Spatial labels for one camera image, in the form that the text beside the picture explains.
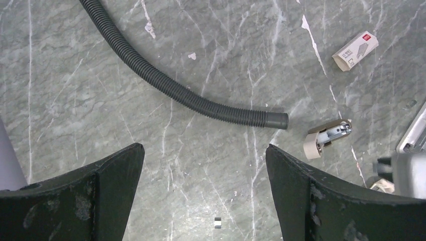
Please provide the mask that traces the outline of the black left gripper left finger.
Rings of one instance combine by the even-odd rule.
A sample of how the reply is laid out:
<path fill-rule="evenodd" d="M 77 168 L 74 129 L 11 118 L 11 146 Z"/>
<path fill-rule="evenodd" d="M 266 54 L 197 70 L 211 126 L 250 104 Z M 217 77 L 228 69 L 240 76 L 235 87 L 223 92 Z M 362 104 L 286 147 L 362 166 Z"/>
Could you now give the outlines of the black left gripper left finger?
<path fill-rule="evenodd" d="M 122 240 L 145 156 L 133 143 L 99 161 L 1 191 L 1 240 Z"/>

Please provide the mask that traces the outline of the brown stapler base part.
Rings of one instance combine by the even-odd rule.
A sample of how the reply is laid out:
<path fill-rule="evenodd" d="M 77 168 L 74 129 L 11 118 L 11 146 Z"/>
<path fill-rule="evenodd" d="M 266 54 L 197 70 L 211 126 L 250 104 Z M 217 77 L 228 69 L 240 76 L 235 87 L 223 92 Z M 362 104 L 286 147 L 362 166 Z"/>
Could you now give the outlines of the brown stapler base part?
<path fill-rule="evenodd" d="M 306 158 L 308 160 L 320 158 L 325 147 L 351 132 L 352 124 L 348 119 L 337 119 L 309 130 L 303 143 Z"/>

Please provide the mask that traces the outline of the white staple box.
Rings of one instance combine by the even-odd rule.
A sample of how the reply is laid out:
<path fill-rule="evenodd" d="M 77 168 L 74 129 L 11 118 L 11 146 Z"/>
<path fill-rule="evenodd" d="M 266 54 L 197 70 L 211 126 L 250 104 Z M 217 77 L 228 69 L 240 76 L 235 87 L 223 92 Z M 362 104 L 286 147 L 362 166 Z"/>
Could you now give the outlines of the white staple box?
<path fill-rule="evenodd" d="M 364 31 L 338 50 L 332 58 L 342 71 L 349 71 L 378 45 L 376 36 Z"/>

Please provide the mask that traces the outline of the small metal staple strip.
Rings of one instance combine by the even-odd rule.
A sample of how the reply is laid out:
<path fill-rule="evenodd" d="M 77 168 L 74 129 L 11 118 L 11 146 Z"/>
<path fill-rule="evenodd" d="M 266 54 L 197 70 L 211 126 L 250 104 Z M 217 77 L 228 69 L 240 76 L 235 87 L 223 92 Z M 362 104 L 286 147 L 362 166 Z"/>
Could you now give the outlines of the small metal staple strip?
<path fill-rule="evenodd" d="M 214 218 L 214 228 L 215 229 L 221 229 L 222 228 L 222 218 L 221 217 L 215 217 Z"/>

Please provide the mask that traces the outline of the white staple box tray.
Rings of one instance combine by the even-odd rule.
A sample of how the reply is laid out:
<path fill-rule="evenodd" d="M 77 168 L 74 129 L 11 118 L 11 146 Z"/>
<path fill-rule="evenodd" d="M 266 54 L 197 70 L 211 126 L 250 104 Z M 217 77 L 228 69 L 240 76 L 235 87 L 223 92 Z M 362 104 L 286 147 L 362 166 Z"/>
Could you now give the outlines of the white staple box tray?
<path fill-rule="evenodd" d="M 388 194 L 393 194 L 395 192 L 394 184 L 386 179 L 380 179 L 374 182 L 370 189 Z"/>

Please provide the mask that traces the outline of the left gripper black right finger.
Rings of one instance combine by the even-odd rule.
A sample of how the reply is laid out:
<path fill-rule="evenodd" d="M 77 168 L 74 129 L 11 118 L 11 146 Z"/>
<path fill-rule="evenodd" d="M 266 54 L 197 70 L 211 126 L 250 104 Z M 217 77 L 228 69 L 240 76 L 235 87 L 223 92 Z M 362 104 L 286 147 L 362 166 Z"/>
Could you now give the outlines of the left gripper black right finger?
<path fill-rule="evenodd" d="M 425 200 L 364 188 L 269 145 L 266 167 L 284 240 L 425 240 Z"/>

